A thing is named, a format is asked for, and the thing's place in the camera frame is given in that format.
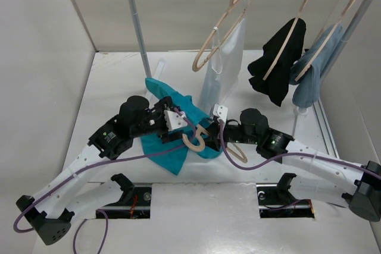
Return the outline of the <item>beige plastic hanger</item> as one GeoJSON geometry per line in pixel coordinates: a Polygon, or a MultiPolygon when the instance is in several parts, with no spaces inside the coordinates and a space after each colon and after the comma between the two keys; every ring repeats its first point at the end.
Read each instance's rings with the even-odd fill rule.
{"type": "MultiPolygon", "coordinates": [[[[195,131],[193,132],[191,139],[188,138],[187,134],[183,133],[182,141],[188,149],[196,153],[200,153],[204,151],[205,148],[207,147],[207,144],[204,138],[202,137],[203,134],[209,135],[209,132],[207,132],[206,129],[204,129],[200,124],[198,124],[195,127],[195,131]]],[[[237,144],[232,143],[232,145],[235,147],[237,152],[235,152],[233,149],[229,148],[228,146],[226,147],[227,152],[233,155],[235,158],[237,158],[241,162],[243,162],[244,164],[246,164],[248,162],[248,158],[246,157],[244,152],[240,149],[240,147],[237,144]]]]}

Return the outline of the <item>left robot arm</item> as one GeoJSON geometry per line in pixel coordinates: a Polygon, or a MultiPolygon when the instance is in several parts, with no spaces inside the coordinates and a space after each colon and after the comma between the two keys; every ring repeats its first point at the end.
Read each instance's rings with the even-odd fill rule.
{"type": "Polygon", "coordinates": [[[164,142],[179,139],[187,126],[185,112],[172,98],[160,99],[154,107],[143,96],[131,96],[117,115],[97,129],[77,158],[45,188],[16,202],[21,214],[45,245],[62,239],[71,225],[88,212],[103,206],[131,201],[135,185],[122,173],[100,186],[79,191],[99,170],[119,159],[135,138],[155,134],[164,142]]]}

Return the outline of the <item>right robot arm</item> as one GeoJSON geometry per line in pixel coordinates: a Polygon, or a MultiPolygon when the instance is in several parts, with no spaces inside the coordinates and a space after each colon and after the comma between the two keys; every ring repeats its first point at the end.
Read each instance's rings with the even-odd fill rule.
{"type": "Polygon", "coordinates": [[[284,173],[275,188],[279,201],[318,200],[348,208],[367,221],[380,221],[380,164],[348,162],[312,149],[271,128],[267,117],[254,108],[243,110],[239,120],[228,120],[227,108],[221,105],[214,105],[211,115],[205,138],[208,147],[218,150],[226,149],[228,143],[255,145],[265,161],[250,170],[274,161],[313,175],[284,173]]]}

